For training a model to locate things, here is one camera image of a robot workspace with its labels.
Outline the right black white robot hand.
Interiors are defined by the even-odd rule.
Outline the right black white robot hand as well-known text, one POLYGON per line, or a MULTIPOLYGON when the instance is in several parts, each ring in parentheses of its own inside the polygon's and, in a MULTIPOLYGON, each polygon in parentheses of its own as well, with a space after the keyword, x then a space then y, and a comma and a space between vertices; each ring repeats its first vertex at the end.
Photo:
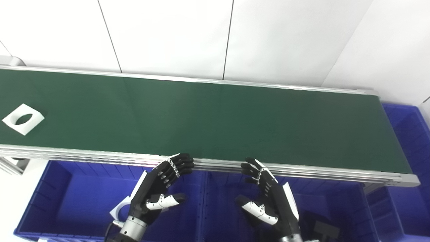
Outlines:
POLYGON ((279 183, 264 164, 251 157, 241 163, 241 173, 246 175, 245 181, 255 184, 262 194, 260 201, 243 195, 235 198, 250 223, 270 225, 279 242, 302 242, 299 213, 289 183, 279 183))

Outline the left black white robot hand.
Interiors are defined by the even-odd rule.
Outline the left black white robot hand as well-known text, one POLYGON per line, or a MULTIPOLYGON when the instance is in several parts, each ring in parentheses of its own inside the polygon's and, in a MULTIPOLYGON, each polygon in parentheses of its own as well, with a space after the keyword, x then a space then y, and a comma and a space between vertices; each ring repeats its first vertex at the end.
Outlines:
POLYGON ((133 221, 140 220, 151 225, 161 210, 186 201, 184 193, 168 194, 168 188, 180 176, 192 173, 194 159, 188 153, 178 153, 162 161, 143 179, 131 200, 128 216, 133 221))

